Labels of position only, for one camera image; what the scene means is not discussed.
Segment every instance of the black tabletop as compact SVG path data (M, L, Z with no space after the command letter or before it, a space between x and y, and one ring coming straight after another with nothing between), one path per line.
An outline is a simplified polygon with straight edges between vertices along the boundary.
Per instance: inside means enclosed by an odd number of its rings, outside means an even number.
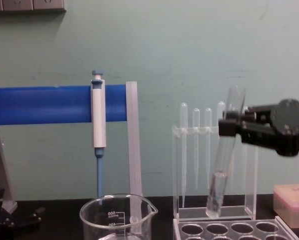
M173 239L173 198L148 197L157 207L158 214L152 220L153 240ZM242 201L242 196L232 196L225 199L227 205L235 205ZM79 217L81 207L89 199L49 200L49 201L20 201L14 215L24 216L39 207L46 208L41 228L18 237L16 240L82 240L83 228ZM257 219L273 219L273 195L257 196ZM299 237L299 229L293 229Z

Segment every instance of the wall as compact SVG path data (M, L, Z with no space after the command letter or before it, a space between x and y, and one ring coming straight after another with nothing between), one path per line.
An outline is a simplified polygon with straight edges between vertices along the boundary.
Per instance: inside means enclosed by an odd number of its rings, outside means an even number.
M137 81L143 192L172 195L179 105L299 99L299 0L67 0L66 14L0 17L0 87ZM96 196L90 124L0 127L18 200ZM105 192L129 189L127 126L107 125ZM259 153L259 193L299 183L299 156Z

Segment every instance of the blue foam padding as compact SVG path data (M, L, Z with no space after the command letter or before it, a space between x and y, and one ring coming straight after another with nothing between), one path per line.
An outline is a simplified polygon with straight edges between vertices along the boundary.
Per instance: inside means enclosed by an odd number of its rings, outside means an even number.
M126 121L126 86L106 85L105 97L106 121ZM0 125L91 121L90 86L0 88Z

